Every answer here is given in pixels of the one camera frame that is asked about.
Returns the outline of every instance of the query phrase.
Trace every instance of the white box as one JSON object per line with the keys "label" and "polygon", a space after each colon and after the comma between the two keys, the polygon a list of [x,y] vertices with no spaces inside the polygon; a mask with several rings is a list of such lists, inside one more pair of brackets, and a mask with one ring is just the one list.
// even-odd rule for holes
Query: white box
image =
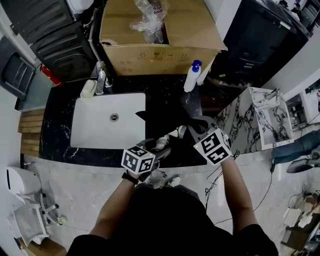
{"label": "white box", "polygon": [[135,174],[150,172],[156,156],[141,147],[124,149],[121,165]]}
{"label": "white box", "polygon": [[214,166],[232,155],[228,138],[220,129],[199,141],[194,148]]}

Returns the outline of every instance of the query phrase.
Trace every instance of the marble wall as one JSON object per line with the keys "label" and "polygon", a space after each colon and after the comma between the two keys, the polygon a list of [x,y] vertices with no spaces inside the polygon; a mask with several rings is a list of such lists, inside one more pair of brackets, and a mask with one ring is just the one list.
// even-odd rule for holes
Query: marble wall
{"label": "marble wall", "polygon": [[283,98],[266,97],[272,90],[248,87],[214,121],[232,141],[232,153],[271,149],[293,142],[289,113]]}

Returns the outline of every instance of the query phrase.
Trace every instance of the plastic bag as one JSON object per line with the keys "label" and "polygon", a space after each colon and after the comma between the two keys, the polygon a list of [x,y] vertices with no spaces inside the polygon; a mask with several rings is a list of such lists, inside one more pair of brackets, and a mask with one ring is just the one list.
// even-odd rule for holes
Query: plastic bag
{"label": "plastic bag", "polygon": [[144,32],[148,44],[162,44],[164,37],[161,28],[167,15],[168,3],[165,0],[134,0],[142,12],[142,19],[131,22],[130,28]]}

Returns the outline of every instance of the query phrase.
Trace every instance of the tiled floor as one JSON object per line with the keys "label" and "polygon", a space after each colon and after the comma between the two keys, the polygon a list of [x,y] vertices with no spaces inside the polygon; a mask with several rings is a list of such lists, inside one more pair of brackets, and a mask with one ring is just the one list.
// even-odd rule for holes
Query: tiled floor
{"label": "tiled floor", "polygon": [[[264,197],[271,181],[271,152],[269,150],[240,155],[236,162],[249,189],[253,206],[256,207]],[[59,204],[58,213],[67,218],[63,226],[50,228],[51,238],[68,250],[76,236],[87,234],[93,228],[98,213],[121,181],[123,169],[83,166],[60,163],[33,157],[26,161],[36,161],[29,170],[40,177],[43,191]],[[313,168],[305,172],[288,174],[288,164],[278,165],[272,176],[269,193],[255,214],[265,233],[274,241],[280,255],[290,255],[290,249],[280,245],[284,235],[283,215],[288,207],[291,195],[301,192],[303,184],[308,191],[320,189],[320,169]],[[218,169],[209,179],[215,168],[207,166],[162,169],[168,176],[181,174],[181,184],[198,193],[205,202],[205,188],[208,188]],[[230,218],[224,194],[223,177],[212,189],[208,203],[208,216],[214,224]],[[229,232],[230,220],[217,224]]]}

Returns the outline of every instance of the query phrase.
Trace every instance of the white bottle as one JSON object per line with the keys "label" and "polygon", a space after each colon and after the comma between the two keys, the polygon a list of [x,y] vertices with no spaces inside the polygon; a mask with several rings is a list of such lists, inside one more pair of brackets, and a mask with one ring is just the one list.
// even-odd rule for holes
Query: white bottle
{"label": "white bottle", "polygon": [[195,88],[197,79],[201,74],[201,65],[202,63],[200,60],[195,60],[192,63],[192,67],[189,68],[183,87],[186,93],[191,92]]}

